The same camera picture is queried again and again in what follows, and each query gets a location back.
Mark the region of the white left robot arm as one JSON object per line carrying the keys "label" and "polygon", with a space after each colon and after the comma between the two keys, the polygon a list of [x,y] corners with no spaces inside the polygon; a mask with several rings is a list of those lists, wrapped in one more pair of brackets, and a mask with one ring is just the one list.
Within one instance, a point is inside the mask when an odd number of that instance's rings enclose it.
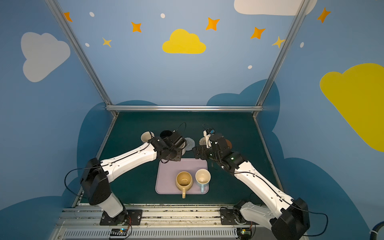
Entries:
{"label": "white left robot arm", "polygon": [[162,139],[155,138],[119,156],[102,161],[97,158],[89,160],[80,180],[89,204],[99,206],[114,221],[125,221],[127,210],[112,192],[110,183],[126,172],[156,159],[180,161],[186,145],[185,140],[168,145]]}

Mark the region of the black mug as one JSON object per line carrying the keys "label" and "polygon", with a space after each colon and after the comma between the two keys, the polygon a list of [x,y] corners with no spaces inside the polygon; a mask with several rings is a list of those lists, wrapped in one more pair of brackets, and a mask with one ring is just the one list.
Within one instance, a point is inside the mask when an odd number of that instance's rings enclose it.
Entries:
{"label": "black mug", "polygon": [[167,137],[172,136],[172,134],[173,134],[173,131],[170,131],[170,130],[164,130],[164,131],[162,131],[162,132],[160,133],[160,137],[161,137],[162,139],[164,139],[164,138],[167,138]]}

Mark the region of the brown wooden coaster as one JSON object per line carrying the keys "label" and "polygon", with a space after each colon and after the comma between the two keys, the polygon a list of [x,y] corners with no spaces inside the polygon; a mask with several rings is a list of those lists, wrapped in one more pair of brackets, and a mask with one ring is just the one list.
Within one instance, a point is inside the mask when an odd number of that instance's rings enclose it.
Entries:
{"label": "brown wooden coaster", "polygon": [[228,139],[226,139],[226,143],[227,143],[227,145],[228,145],[228,147],[229,147],[230,149],[233,148],[232,143],[231,143]]}

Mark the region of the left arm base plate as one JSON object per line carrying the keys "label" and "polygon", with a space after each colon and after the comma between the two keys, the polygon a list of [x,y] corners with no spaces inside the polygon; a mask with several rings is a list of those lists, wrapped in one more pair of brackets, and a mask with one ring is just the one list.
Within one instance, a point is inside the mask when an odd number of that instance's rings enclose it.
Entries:
{"label": "left arm base plate", "polygon": [[139,226],[141,223],[142,214],[142,210],[123,209],[123,211],[117,216],[111,217],[107,214],[106,211],[103,211],[102,218],[100,220],[100,226]]}

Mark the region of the purple mug cream inside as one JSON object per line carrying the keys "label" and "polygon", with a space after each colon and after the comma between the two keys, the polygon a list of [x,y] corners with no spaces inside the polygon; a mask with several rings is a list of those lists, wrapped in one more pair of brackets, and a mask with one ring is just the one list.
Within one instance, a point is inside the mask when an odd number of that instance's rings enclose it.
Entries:
{"label": "purple mug cream inside", "polygon": [[151,139],[153,139],[154,137],[155,137],[155,134],[153,132],[147,131],[141,135],[141,141],[143,143],[149,143]]}

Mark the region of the beige woven coaster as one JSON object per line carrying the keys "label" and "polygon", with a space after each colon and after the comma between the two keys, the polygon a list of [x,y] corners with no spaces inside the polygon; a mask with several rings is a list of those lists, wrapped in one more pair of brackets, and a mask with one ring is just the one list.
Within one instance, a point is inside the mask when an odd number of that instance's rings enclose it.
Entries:
{"label": "beige woven coaster", "polygon": [[203,137],[199,140],[199,145],[200,146],[207,146],[207,138]]}

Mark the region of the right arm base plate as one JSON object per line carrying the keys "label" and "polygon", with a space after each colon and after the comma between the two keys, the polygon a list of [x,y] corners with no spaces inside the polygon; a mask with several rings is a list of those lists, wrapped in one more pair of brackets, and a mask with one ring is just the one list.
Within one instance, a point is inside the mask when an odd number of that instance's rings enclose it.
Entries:
{"label": "right arm base plate", "polygon": [[257,223],[246,221],[237,209],[220,208],[220,218],[222,225],[256,225]]}

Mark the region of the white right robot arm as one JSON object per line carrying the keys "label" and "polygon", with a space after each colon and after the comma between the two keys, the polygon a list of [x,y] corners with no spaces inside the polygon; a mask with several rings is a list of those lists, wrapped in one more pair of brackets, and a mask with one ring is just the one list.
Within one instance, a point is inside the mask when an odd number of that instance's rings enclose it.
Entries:
{"label": "white right robot arm", "polygon": [[193,151],[196,159],[211,159],[243,182],[268,207],[262,210],[250,202],[244,203],[240,206],[240,215],[246,221],[270,229],[278,240],[299,240],[310,228],[308,204],[279,190],[240,153],[220,150],[218,146],[196,146]]}

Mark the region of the grey woven coaster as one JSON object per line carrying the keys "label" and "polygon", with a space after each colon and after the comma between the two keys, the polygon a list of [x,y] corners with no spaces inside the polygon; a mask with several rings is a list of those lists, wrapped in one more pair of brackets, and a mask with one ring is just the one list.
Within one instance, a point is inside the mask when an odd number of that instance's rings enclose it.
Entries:
{"label": "grey woven coaster", "polygon": [[187,152],[191,151],[195,146],[196,146],[196,143],[195,141],[192,139],[192,138],[185,138],[185,141],[186,141],[186,147],[185,147],[185,150]]}

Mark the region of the light blue mug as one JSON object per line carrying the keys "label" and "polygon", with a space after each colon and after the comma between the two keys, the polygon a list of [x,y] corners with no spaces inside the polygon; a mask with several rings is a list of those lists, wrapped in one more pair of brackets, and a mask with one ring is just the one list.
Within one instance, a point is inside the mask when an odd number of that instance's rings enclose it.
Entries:
{"label": "light blue mug", "polygon": [[200,187],[201,193],[205,192],[205,188],[209,185],[211,181],[211,174],[206,169],[199,169],[195,174],[195,179],[197,184]]}

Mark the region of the yellow mug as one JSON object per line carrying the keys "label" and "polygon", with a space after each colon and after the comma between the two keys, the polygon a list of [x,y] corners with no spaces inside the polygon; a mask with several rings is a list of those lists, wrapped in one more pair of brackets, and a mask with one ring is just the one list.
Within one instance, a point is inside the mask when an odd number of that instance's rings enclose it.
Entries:
{"label": "yellow mug", "polygon": [[182,193],[182,198],[186,198],[187,191],[193,186],[192,175],[188,172],[180,172],[176,177],[176,187]]}

